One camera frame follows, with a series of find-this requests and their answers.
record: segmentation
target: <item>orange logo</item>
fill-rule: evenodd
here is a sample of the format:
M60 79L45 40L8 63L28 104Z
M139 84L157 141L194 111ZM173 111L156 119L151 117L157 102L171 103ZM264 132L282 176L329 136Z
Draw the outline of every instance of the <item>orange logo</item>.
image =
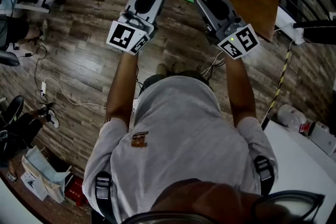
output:
M148 132L134 134L132 137L131 146L132 147L147 147L147 143L145 143L147 134Z

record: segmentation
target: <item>black eyeglass frame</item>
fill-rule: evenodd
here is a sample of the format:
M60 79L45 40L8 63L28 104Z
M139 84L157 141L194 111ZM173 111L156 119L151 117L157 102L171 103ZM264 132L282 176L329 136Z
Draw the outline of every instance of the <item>black eyeglass frame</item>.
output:
M300 191L300 190L286 190L280 191L278 193L274 193L268 196L263 196L257 199L252 207L251 207L251 216L254 223L259 223L259 220L256 216L256 206L261 204L262 202L266 202L268 200L273 200L276 198L286 198L286 197L298 197L298 198L305 198L309 199L310 201L314 201L312 208L303 216L296 219L295 221L291 222L290 224L294 224L298 221L304 220L307 216L309 216L316 208L320 207L324 200L324 195L310 193L307 191ZM140 222L151 221L151 220L167 220L167 219L178 219L178 220L187 220L195 222L204 223L204 224L218 224L218 222L210 217L207 217L202 214L197 213L189 213L189 212L179 212L179 211L154 211L154 212L146 212L134 215L125 221L122 224L137 224Z

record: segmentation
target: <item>foot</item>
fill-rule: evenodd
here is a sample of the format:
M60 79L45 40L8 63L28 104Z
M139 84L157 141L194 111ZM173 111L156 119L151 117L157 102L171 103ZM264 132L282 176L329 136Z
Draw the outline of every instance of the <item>foot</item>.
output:
M168 68L164 63L158 64L156 67L156 74L167 76Z
M174 65L174 73L175 74L179 74L181 72L185 71L185 64L184 63L181 63L181 62L177 62L175 65Z
M40 116L46 116L49 112L49 110L55 105L55 103L49 103L46 105L43 105L41 109L38 110L38 114Z
M43 21L43 25L42 28L40 29L40 31L42 32L40 35L40 39L41 40L46 40L47 39L47 35L48 35L48 21L44 20Z
M52 123L53 126L54 126L55 128L58 128L58 126L59 126L59 121L58 121L58 119L56 118L56 115L55 115L55 113L53 112L53 110L49 110L49 112L48 112L48 114L47 114L46 117L48 117L48 122Z

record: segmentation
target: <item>yellow and black striped tape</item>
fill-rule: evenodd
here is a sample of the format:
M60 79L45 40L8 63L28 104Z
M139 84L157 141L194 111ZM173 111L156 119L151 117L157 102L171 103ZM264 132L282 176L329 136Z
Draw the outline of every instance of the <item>yellow and black striped tape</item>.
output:
M273 97L273 100L272 100L272 103L271 105L269 106L269 109L267 110L267 113L265 115L265 117L269 114L269 112L272 110L272 107L274 106L275 104L275 100L277 99L279 93L280 93L280 88L281 88L281 85L283 83L283 78L285 77L285 71L286 71L286 68L287 68L287 61L288 61L288 58L289 58L289 55L290 55L290 48L291 48L291 45L292 45L293 41L289 44L289 47L288 47L288 50L287 50L287 54L286 54L286 59L285 59L285 64L283 65L283 69L282 69L282 74L281 74L281 77L280 77L280 81L279 81L279 85L278 85L278 89L277 89L277 92L275 93L275 96Z

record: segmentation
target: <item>plastic bottle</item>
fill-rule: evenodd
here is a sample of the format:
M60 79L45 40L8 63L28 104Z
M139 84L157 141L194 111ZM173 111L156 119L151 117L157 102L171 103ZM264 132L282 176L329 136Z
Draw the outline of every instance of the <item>plastic bottle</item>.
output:
M303 113L288 104L284 104L279 108L278 120L284 126L295 132L298 132L300 126L307 121L306 116Z

